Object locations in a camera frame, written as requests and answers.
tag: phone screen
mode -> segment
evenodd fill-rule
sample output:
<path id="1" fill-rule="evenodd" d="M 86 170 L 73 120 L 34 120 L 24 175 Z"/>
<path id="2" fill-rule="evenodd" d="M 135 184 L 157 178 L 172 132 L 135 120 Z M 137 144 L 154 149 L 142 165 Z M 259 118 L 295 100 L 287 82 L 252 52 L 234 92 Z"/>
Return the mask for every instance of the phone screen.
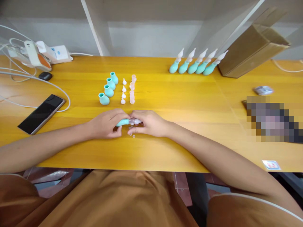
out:
<path id="1" fill-rule="evenodd" d="M 51 95 L 37 109 L 35 109 L 18 128 L 32 135 L 36 129 L 48 121 L 48 119 L 63 105 L 64 99 Z"/>

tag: brown cardboard box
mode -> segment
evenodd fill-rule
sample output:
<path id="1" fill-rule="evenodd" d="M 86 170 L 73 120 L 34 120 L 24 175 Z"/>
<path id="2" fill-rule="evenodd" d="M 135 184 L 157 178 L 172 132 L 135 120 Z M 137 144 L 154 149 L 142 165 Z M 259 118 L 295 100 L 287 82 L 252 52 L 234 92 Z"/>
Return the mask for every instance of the brown cardboard box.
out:
<path id="1" fill-rule="evenodd" d="M 262 13 L 228 48 L 218 65 L 221 74 L 239 78 L 288 48 L 290 43 L 271 28 L 285 14 L 286 11 L 277 8 Z"/>

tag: yellow wooden tabletop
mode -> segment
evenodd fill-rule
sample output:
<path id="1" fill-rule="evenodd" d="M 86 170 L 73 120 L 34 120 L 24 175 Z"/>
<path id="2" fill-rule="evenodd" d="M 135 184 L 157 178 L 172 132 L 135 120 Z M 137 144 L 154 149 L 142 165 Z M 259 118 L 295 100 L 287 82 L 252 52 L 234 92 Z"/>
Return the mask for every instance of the yellow wooden tabletop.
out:
<path id="1" fill-rule="evenodd" d="M 256 95 L 252 88 L 268 85 L 274 90 L 272 100 L 285 102 L 295 120 L 302 122 L 303 73 L 283 72 L 268 61 L 238 79 L 222 77 L 217 68 L 209 76 L 170 74 L 168 69 L 173 62 L 171 58 L 79 56 L 72 62 L 53 65 L 50 82 L 69 94 L 71 107 L 56 113 L 39 133 L 84 123 L 114 108 L 122 108 L 126 113 L 149 109 L 233 149 L 263 169 L 262 160 L 276 160 L 284 172 L 303 172 L 303 145 L 257 142 L 255 135 L 249 135 L 246 109 L 241 103 L 247 96 Z M 288 70 L 303 68 L 298 62 L 279 63 Z M 1 58 L 1 65 L 9 64 Z M 116 72 L 119 84 L 110 104 L 102 106 L 98 93 L 104 91 L 106 78 L 112 71 Z M 128 87 L 132 74 L 137 76 L 133 105 L 129 103 Z M 123 78 L 128 82 L 125 105 L 120 104 Z M 65 98 L 49 84 L 36 80 L 16 83 L 9 76 L 0 75 L 0 95 L 14 102 L 38 106 L 50 94 Z M 0 101 L 1 146 L 28 136 L 17 125 L 32 111 Z M 91 140 L 69 147 L 39 166 L 208 172 L 193 155 L 169 139 L 143 134 L 132 138 L 127 135 L 127 129 L 128 126 L 123 127 L 121 138 Z"/>

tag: hand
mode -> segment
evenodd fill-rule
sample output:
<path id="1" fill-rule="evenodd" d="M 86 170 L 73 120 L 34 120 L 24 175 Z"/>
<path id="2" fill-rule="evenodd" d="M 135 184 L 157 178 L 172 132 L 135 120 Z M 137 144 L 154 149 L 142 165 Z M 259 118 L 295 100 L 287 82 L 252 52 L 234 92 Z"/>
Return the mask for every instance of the hand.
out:
<path id="1" fill-rule="evenodd" d="M 165 137 L 168 133 L 168 126 L 171 122 L 164 120 L 156 112 L 151 110 L 134 110 L 131 118 L 142 121 L 144 127 L 133 127 L 127 133 L 144 133 L 156 137 Z"/>
<path id="2" fill-rule="evenodd" d="M 125 118 L 130 119 L 130 116 L 122 109 L 113 109 L 99 114 L 85 124 L 92 139 L 117 138 L 122 136 L 122 126 L 118 127 L 117 131 L 113 129 L 120 120 Z"/>

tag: small label sticker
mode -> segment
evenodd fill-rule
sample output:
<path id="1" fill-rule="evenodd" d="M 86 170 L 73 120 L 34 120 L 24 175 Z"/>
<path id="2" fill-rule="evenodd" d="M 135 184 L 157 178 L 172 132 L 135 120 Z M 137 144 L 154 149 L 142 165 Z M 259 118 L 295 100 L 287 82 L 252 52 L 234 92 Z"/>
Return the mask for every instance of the small label sticker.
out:
<path id="1" fill-rule="evenodd" d="M 266 169 L 268 170 L 281 170 L 280 166 L 276 161 L 262 160 L 262 162 L 264 163 Z"/>

